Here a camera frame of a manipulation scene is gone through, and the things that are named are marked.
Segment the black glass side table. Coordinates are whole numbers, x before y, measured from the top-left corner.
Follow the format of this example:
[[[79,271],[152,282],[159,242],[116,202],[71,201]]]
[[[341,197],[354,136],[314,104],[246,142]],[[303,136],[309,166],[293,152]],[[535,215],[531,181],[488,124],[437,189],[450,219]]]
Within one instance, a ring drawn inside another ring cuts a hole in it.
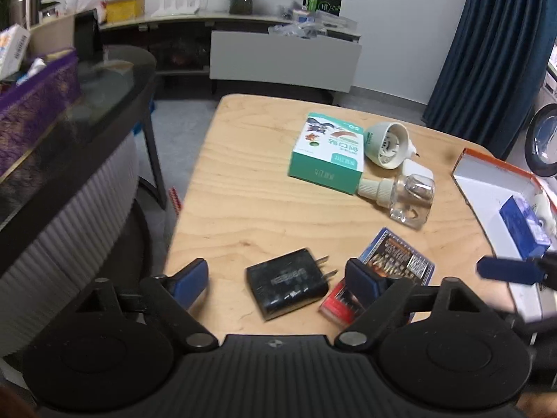
[[[77,99],[1,177],[1,353],[28,345],[95,278],[134,288],[152,269],[133,129],[150,121],[155,57],[111,46],[67,64]]]

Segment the wooden table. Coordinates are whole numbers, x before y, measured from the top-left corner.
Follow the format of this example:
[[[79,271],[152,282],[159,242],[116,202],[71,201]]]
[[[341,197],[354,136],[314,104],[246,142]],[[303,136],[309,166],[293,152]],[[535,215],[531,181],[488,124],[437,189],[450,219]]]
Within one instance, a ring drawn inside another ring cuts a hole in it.
[[[511,303],[506,288],[476,273],[491,249],[452,171],[462,155],[492,155],[470,141],[409,128],[436,193],[424,229],[394,231],[435,263],[430,317],[407,321],[415,297],[408,281],[356,322],[364,342],[355,347],[316,305],[261,317],[248,266],[307,248],[340,269],[390,225],[361,198],[288,176],[312,113],[378,122],[370,113],[246,94],[228,95],[216,109],[164,270],[208,261],[210,287],[196,316],[221,345],[186,357],[176,405],[201,417],[515,417],[531,354],[496,315]]]

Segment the white square charger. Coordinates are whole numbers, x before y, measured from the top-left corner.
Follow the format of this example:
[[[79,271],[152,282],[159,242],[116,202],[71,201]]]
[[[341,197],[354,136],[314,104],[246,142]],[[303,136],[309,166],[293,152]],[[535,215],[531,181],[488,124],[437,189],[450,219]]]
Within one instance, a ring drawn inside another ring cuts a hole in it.
[[[427,177],[430,180],[434,180],[433,172],[429,168],[417,163],[416,161],[411,160],[410,158],[406,158],[405,161],[402,162],[400,173],[404,177],[418,175],[421,177]]]

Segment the white plastic bag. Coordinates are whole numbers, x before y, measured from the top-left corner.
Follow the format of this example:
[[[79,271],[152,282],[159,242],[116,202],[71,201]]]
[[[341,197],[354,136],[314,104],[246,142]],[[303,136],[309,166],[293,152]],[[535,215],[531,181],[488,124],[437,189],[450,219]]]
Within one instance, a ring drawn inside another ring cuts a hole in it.
[[[108,0],[65,0],[63,11],[66,15],[93,10],[99,24],[107,20]]]

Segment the yellow box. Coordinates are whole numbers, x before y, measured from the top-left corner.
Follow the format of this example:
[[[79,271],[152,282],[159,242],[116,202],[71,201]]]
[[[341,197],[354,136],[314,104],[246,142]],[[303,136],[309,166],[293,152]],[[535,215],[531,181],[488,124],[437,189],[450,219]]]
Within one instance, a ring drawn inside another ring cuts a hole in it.
[[[106,21],[113,24],[141,18],[145,5],[146,0],[109,0]]]

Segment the blue playing card pack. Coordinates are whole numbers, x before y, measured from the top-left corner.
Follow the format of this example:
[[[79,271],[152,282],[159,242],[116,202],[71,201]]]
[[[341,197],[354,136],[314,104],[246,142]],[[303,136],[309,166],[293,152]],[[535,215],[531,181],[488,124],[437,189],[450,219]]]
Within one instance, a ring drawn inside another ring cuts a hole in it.
[[[360,261],[381,277],[408,277],[416,284],[430,283],[435,264],[387,227],[360,255]]]

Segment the white plug-in device in box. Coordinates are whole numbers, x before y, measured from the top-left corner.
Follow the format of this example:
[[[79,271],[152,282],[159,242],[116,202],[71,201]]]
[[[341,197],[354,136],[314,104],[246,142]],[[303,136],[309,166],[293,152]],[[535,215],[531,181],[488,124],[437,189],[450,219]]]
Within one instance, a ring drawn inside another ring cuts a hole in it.
[[[544,192],[536,193],[533,197],[533,212],[548,236],[556,237],[556,220],[551,210],[549,197]]]

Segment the white mosquito repellent heater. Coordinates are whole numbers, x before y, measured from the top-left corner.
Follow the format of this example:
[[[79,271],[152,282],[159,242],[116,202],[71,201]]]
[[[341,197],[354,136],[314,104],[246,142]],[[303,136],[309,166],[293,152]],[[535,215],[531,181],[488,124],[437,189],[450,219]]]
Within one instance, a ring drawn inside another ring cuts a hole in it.
[[[366,157],[386,170],[395,170],[403,161],[417,154],[410,134],[401,123],[381,122],[364,132]]]

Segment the TV console cabinet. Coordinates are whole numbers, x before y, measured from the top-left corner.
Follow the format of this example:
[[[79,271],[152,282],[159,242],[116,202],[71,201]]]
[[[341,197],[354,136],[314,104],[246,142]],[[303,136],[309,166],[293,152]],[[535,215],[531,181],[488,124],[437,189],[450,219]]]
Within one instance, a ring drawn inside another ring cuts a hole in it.
[[[348,93],[362,54],[360,34],[321,26],[312,34],[283,35],[273,16],[203,12],[144,16],[102,25],[108,45],[147,50],[161,77],[207,77]]]

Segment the clear plastic items pile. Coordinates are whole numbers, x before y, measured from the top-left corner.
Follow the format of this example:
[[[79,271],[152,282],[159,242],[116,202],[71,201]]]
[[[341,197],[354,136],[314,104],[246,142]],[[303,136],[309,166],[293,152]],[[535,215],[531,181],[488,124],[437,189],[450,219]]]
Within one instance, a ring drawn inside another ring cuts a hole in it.
[[[300,39],[313,39],[318,36],[328,36],[326,28],[316,22],[290,23],[286,25],[273,25],[268,28],[269,35],[296,37]]]

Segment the green white bandage box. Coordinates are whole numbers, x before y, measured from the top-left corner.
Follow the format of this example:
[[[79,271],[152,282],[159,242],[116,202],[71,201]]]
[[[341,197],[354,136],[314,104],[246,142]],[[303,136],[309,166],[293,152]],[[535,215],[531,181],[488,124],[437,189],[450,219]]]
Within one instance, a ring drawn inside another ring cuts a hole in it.
[[[364,168],[363,135],[359,125],[310,112],[293,146],[288,176],[355,194]]]

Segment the orange white open box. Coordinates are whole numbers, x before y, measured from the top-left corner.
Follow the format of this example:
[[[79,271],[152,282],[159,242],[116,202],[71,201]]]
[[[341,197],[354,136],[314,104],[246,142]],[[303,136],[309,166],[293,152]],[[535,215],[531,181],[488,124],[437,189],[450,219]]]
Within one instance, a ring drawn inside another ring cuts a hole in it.
[[[452,176],[496,257],[524,261],[556,250],[556,197],[541,179],[468,148]]]

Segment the blue curtain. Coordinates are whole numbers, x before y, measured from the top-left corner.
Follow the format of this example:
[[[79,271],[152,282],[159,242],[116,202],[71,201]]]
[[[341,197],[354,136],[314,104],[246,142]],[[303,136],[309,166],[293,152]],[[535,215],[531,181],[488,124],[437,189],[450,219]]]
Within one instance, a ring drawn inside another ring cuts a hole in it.
[[[466,0],[423,115],[426,126],[507,157],[555,39],[556,0]]]

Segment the black USB charger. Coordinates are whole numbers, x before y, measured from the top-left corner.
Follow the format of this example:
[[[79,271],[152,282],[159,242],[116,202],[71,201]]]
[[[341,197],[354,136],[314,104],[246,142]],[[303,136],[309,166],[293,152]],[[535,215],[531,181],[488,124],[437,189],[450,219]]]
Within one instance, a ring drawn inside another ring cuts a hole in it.
[[[338,272],[322,271],[328,259],[313,258],[309,249],[301,248],[246,268],[246,283],[264,321],[323,299]]]

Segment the purple gold gift box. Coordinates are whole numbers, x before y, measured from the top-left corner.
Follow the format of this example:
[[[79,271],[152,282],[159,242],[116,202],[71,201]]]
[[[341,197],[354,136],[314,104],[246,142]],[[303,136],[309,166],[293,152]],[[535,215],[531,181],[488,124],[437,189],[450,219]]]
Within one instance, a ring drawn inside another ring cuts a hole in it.
[[[74,48],[44,56],[45,67],[1,97],[1,177],[8,177],[81,96]]]

